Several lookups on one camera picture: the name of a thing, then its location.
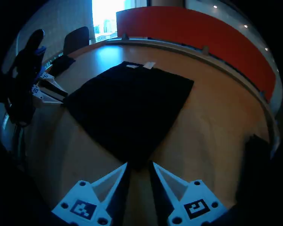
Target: bright window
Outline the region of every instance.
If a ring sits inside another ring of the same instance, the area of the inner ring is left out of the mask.
[[[116,12],[135,7],[135,0],[92,0],[95,40],[117,37]]]

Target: round table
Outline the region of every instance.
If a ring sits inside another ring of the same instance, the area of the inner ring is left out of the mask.
[[[186,181],[201,179],[230,208],[245,141],[269,141],[263,109],[241,84],[217,68],[179,53],[144,46],[95,45],[56,78],[74,92],[122,61],[145,64],[194,80],[177,120],[150,159]],[[37,109],[26,130],[27,161],[43,198],[53,208],[78,180],[93,182],[122,163],[96,143],[67,109]],[[157,225],[147,167],[132,171],[123,225]]]

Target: black towel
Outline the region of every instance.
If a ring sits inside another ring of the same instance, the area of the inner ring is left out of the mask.
[[[122,62],[86,82],[64,104],[95,141],[139,169],[168,133],[193,83]]]
[[[63,71],[67,70],[70,65],[72,65],[75,62],[75,60],[67,55],[62,55],[55,59],[51,64],[50,74],[53,77],[57,77],[60,75]]]

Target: red partition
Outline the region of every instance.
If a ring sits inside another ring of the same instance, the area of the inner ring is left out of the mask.
[[[269,101],[275,74],[261,52],[239,31],[209,15],[181,7],[152,6],[116,13],[117,34],[184,43],[209,52],[247,76]]]

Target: chair backrest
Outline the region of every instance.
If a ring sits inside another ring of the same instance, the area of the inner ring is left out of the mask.
[[[89,29],[81,27],[66,35],[64,40],[63,54],[68,55],[84,46],[89,45]]]

